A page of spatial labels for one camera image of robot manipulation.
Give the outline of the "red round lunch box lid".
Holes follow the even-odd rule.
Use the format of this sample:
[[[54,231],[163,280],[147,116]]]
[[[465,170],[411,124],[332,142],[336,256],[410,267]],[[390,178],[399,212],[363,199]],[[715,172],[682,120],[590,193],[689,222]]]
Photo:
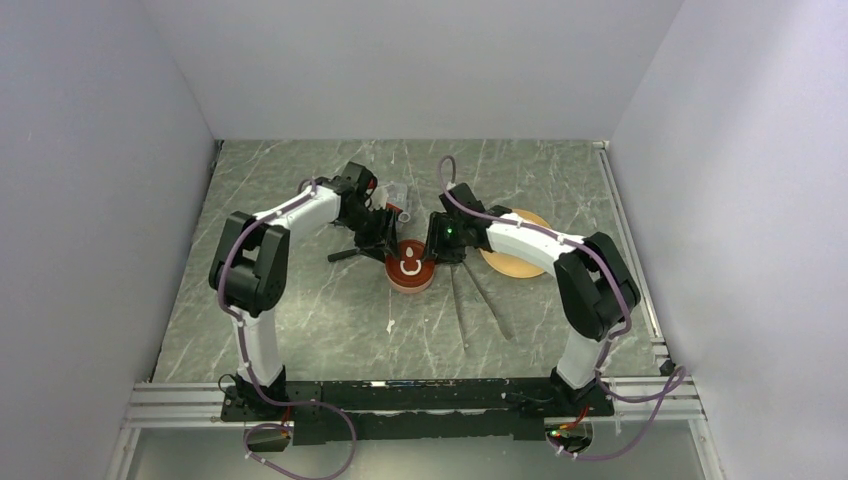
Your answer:
[[[418,240],[402,240],[399,242],[400,255],[398,258],[389,257],[385,261],[385,269],[400,270],[403,274],[414,276],[426,270],[435,271],[435,263],[425,259],[425,244]]]

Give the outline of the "shiny metal tongs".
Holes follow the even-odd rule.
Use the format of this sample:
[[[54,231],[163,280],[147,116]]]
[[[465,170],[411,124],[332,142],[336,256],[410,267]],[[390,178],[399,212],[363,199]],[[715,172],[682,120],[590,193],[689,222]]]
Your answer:
[[[513,341],[515,338],[513,329],[507,324],[493,297],[480,283],[474,271],[465,262],[460,262],[450,264],[448,272],[462,348],[467,350],[470,346],[466,328],[469,315],[466,314],[466,309],[471,302],[485,305],[488,317],[495,323],[502,338],[507,342]]]

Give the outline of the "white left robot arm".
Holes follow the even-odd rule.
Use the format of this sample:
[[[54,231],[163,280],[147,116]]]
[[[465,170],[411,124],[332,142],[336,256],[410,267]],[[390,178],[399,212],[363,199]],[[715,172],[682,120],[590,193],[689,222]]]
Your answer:
[[[286,289],[293,245],[325,226],[354,235],[357,252],[383,262],[399,252],[400,212],[378,196],[377,177],[349,162],[333,177],[304,180],[289,200],[258,213],[232,213],[225,221],[208,281],[231,318],[239,358],[236,377],[253,387],[248,407],[264,420],[287,406],[285,367],[273,311]]]

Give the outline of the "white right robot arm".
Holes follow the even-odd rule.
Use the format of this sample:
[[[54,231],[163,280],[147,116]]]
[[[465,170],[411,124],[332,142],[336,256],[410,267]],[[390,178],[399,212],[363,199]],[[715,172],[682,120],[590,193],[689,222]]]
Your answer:
[[[574,415],[590,399],[589,387],[616,333],[631,323],[642,299],[636,281],[611,237],[569,235],[534,223],[503,206],[485,208],[465,183],[439,197],[443,211],[429,216],[424,258],[458,264],[467,249],[516,257],[551,275],[572,329],[553,370],[557,411]]]

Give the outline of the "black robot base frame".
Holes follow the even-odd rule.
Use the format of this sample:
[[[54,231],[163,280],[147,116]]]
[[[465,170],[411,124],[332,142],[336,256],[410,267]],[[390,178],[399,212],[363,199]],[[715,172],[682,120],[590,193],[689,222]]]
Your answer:
[[[598,387],[569,393],[548,377],[287,381],[262,400],[244,380],[224,390],[225,423],[286,421],[297,446],[334,441],[510,437],[540,440],[556,421],[610,417]]]

